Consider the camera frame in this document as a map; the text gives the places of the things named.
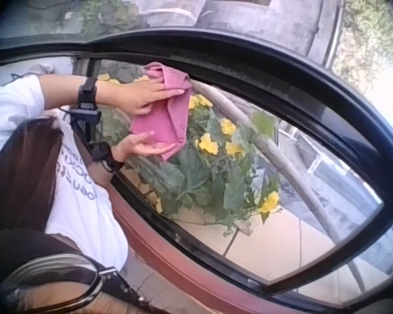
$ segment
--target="white long-sleeve shirt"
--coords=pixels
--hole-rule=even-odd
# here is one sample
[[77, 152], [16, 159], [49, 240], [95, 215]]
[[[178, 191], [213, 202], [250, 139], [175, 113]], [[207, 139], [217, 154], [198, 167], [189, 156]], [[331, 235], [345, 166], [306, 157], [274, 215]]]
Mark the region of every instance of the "white long-sleeve shirt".
[[[0, 87], [0, 150], [21, 122], [40, 117], [44, 108], [44, 95], [36, 76]], [[128, 242], [113, 216], [109, 194], [90, 178], [71, 126], [63, 120], [59, 122], [64, 137], [56, 166], [55, 201], [45, 233], [62, 234], [85, 255], [120, 270], [126, 262]]]

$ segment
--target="long dark hair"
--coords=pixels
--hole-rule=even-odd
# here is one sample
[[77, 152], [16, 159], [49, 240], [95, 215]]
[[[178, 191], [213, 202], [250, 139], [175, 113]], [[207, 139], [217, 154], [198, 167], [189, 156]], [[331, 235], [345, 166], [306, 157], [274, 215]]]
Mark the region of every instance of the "long dark hair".
[[0, 230], [45, 231], [63, 132], [56, 118], [21, 123], [0, 150]]

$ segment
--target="black window frame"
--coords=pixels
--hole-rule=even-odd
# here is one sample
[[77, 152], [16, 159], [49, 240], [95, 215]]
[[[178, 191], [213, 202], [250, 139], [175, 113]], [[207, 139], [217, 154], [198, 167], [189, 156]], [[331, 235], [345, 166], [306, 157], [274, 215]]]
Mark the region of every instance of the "black window frame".
[[[319, 65], [275, 44], [222, 31], [182, 27], [129, 31], [83, 44], [28, 44], [0, 50], [0, 64], [45, 54], [75, 56], [82, 62], [76, 67], [78, 74], [84, 75], [95, 75], [98, 60], [102, 59], [141, 65], [161, 61], [192, 74], [194, 79], [215, 84], [251, 101], [318, 140], [365, 179], [384, 206], [328, 253], [269, 285], [253, 278], [253, 274], [247, 276], [233, 263], [219, 262], [215, 258], [217, 253], [190, 240], [185, 230], [155, 214], [121, 174], [114, 177], [113, 185], [160, 235], [183, 253], [260, 297], [309, 313], [354, 311], [378, 300], [379, 293], [386, 287], [378, 286], [366, 299], [360, 296], [341, 306], [292, 292], [351, 261], [393, 225], [393, 130], [351, 87]], [[287, 99], [280, 97], [279, 90], [274, 92], [274, 87], [262, 84], [261, 80], [268, 75], [288, 83], [280, 86], [289, 92]], [[292, 96], [291, 86], [302, 92]], [[320, 108], [319, 101], [312, 101], [310, 107], [297, 102], [297, 96], [309, 98], [309, 94], [332, 110], [328, 111], [330, 121], [340, 122], [343, 127], [337, 129], [324, 124], [321, 114], [326, 108]], [[83, 131], [86, 131], [86, 140], [93, 137], [92, 128]]]

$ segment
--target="eyeglasses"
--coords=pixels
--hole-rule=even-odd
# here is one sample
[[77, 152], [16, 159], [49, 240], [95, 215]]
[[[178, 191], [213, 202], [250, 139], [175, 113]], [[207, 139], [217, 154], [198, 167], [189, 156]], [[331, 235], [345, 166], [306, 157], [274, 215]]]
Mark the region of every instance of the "eyeglasses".
[[57, 282], [81, 283], [74, 295], [61, 293], [56, 304], [29, 308], [23, 313], [67, 313], [90, 304], [101, 292], [103, 283], [116, 280], [118, 285], [109, 285], [110, 295], [127, 301], [147, 312], [153, 312], [145, 299], [125, 281], [114, 268], [104, 268], [93, 259], [79, 253], [63, 253], [36, 258], [12, 272], [1, 284], [0, 295], [5, 303], [18, 308], [21, 299], [30, 289]]

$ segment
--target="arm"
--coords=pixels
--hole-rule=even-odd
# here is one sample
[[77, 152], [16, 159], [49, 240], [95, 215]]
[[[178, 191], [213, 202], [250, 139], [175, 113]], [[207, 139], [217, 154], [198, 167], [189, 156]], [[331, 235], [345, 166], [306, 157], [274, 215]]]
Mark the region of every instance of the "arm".
[[[18, 79], [0, 87], [0, 150], [17, 126], [38, 117], [43, 110], [77, 102], [85, 78], [75, 75], [42, 75]], [[147, 114], [148, 103], [180, 95], [183, 90], [165, 90], [162, 80], [131, 84], [96, 83], [96, 102], [132, 114]]]
[[[141, 156], [160, 155], [168, 152], [175, 146], [175, 144], [146, 143], [146, 140], [148, 140], [152, 134], [152, 132], [130, 134], [112, 147], [112, 156], [118, 162], [125, 162], [132, 154]], [[108, 172], [100, 162], [91, 163], [87, 170], [93, 181], [102, 188], [107, 188], [111, 183], [113, 173]]]
[[[45, 110], [77, 102], [79, 88], [85, 77], [77, 75], [41, 75], [38, 77], [45, 99]], [[183, 90], [165, 90], [162, 79], [130, 84], [96, 82], [96, 103], [114, 106], [132, 114], [147, 114], [156, 100], [182, 94]]]

